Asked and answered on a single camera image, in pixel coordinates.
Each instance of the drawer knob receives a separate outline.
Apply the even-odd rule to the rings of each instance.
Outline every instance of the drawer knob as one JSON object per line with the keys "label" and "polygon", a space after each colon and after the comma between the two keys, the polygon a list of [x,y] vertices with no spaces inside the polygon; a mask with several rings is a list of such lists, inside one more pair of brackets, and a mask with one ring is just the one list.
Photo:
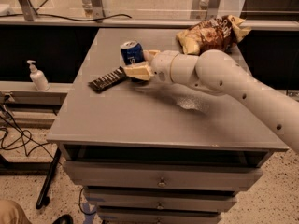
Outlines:
{"label": "drawer knob", "polygon": [[158,210],[163,210],[164,207],[163,207],[160,203],[158,203],[158,205],[157,205],[157,209],[158,209]]}
{"label": "drawer knob", "polygon": [[159,188],[165,188],[166,187],[166,183],[165,183],[165,181],[162,177],[160,178],[160,182],[158,183],[158,187]]}

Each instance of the white bottle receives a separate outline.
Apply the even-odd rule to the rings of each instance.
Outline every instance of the white bottle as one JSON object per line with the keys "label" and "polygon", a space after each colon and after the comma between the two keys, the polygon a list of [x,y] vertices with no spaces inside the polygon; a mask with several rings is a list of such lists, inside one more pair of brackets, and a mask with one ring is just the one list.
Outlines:
{"label": "white bottle", "polygon": [[30,78],[36,85],[36,89],[38,91],[46,91],[49,88],[49,83],[44,75],[44,73],[40,70],[37,70],[34,65],[36,61],[28,60],[27,63],[30,64],[29,68],[31,71]]}

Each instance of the brown snack bag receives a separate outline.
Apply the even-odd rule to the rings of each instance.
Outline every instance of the brown snack bag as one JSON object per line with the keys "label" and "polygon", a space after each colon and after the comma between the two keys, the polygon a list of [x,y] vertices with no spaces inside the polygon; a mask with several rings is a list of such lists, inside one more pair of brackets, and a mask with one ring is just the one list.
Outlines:
{"label": "brown snack bag", "polygon": [[241,29],[243,19],[232,15],[201,21],[189,29],[177,33],[177,40],[184,54],[200,55],[209,49],[226,51],[240,42],[250,31]]}

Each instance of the speckled floor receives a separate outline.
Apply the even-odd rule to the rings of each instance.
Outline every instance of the speckled floor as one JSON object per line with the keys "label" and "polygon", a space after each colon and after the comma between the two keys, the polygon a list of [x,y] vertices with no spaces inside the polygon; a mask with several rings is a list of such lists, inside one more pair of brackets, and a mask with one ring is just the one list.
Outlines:
{"label": "speckled floor", "polygon": [[[44,143],[47,129],[30,129],[33,138]],[[19,133],[9,129],[9,135],[4,146],[13,142]],[[27,150],[36,144],[29,143]],[[56,146],[47,145],[47,150],[54,155]],[[9,161],[50,161],[50,155],[39,147],[29,158],[25,157],[23,147],[0,153]],[[247,192],[237,195],[237,204],[228,212],[222,214],[220,224],[297,224],[299,223],[299,155],[289,150],[286,153],[275,153],[263,165],[263,177]],[[42,188],[45,176],[9,176],[0,175],[0,197],[19,203],[33,224],[52,223],[62,214],[70,214],[75,223],[101,223],[98,216],[85,216],[78,208],[81,186],[72,183],[59,164],[49,190],[50,204],[36,210],[36,201]],[[81,199],[82,208],[86,212],[93,210]]]}

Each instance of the can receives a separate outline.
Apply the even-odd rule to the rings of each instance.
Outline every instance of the can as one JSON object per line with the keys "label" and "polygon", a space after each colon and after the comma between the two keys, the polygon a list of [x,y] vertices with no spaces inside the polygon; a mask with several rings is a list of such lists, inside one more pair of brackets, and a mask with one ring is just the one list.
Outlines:
{"label": "can", "polygon": [[121,55],[126,65],[144,62],[143,49],[136,41],[126,41],[121,45]]}

